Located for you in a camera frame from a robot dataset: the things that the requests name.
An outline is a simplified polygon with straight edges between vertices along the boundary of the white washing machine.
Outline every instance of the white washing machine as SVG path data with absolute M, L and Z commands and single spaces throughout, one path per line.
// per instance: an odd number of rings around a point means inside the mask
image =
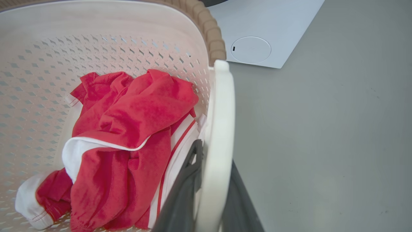
M 280 69 L 325 0 L 202 0 L 222 29 L 227 60 Z

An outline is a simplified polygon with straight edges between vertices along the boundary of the clothes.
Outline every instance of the clothes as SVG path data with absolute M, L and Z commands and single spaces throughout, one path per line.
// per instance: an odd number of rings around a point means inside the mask
M 83 108 L 63 148 L 65 169 L 27 180 L 16 210 L 38 229 L 70 206 L 74 232 L 124 229 L 136 222 L 147 228 L 153 196 L 170 175 L 168 163 L 178 163 L 178 154 L 199 135 L 193 119 L 198 97 L 191 83 L 156 70 L 134 80 L 122 72 L 89 73 L 81 81 L 70 97 L 71 106 Z

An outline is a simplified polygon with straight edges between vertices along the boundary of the laundry basket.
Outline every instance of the laundry basket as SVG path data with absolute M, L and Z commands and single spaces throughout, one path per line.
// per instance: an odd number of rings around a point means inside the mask
M 196 231 L 217 231 L 232 165 L 234 86 L 220 29 L 203 3 L 0 0 L 0 8 L 0 230 L 35 230 L 14 209 L 16 191 L 57 169 L 73 126 L 65 96 L 79 78 L 158 69 L 194 83 L 195 109 L 207 115 L 194 218 Z M 47 231 L 70 231 L 69 221 Z

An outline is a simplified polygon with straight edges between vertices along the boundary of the gray floor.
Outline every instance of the gray floor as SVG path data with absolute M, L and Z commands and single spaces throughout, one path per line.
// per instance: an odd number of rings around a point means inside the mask
M 231 64 L 266 232 L 412 231 L 412 1 L 326 0 L 282 69 Z

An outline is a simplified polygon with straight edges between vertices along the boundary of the red clothing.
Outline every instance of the red clothing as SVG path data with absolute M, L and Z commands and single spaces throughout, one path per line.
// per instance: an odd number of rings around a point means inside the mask
M 63 149 L 65 169 L 42 182 L 37 202 L 54 221 L 71 209 L 73 232 L 145 227 L 176 143 L 171 136 L 194 116 L 192 83 L 156 70 L 136 79 L 89 73 L 81 81 L 71 93 L 71 105 L 83 108 Z

